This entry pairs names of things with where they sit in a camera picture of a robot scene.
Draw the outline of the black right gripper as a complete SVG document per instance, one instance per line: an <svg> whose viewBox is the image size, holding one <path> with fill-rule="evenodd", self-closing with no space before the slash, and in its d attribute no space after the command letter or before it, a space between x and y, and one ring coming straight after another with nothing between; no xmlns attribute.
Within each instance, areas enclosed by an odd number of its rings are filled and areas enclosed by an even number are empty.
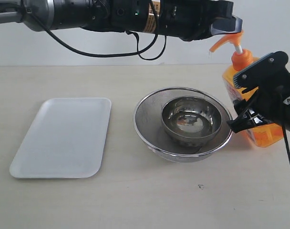
<svg viewBox="0 0 290 229"><path fill-rule="evenodd" d="M234 108L238 117L227 121L234 133L272 123L290 132L290 72L269 77L248 100L236 100Z"/></svg>

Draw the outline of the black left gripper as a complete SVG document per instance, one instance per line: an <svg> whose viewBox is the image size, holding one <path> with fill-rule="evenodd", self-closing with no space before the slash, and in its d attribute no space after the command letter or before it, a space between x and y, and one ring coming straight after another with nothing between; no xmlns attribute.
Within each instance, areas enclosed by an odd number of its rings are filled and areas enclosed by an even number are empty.
<svg viewBox="0 0 290 229"><path fill-rule="evenodd" d="M157 34L185 42L242 31L243 20L233 16L228 0L162 0Z"/></svg>

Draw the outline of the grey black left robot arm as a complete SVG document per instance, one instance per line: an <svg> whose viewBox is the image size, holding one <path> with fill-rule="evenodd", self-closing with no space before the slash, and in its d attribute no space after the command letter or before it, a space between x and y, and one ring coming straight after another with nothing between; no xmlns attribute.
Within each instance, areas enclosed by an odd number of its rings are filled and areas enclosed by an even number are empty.
<svg viewBox="0 0 290 229"><path fill-rule="evenodd" d="M0 24L157 33L190 42L240 33L233 6L228 0L0 0Z"/></svg>

